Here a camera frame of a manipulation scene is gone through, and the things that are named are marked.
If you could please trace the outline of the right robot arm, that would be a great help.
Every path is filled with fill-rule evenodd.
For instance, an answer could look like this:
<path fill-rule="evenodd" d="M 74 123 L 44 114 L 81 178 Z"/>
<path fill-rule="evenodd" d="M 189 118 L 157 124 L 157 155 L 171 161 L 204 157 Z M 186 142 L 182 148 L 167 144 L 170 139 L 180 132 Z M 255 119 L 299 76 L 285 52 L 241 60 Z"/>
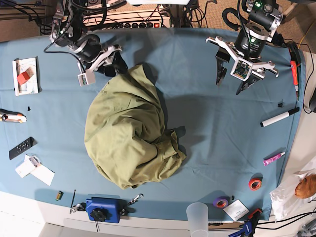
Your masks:
<path fill-rule="evenodd" d="M 118 44 L 105 46 L 94 31 L 105 28 L 108 4 L 105 0 L 59 0 L 52 19 L 50 45 L 45 53 L 69 54 L 77 61 L 81 74 L 99 72 L 107 77 L 126 74 L 128 66 Z M 51 46 L 66 51 L 49 51 Z"/>

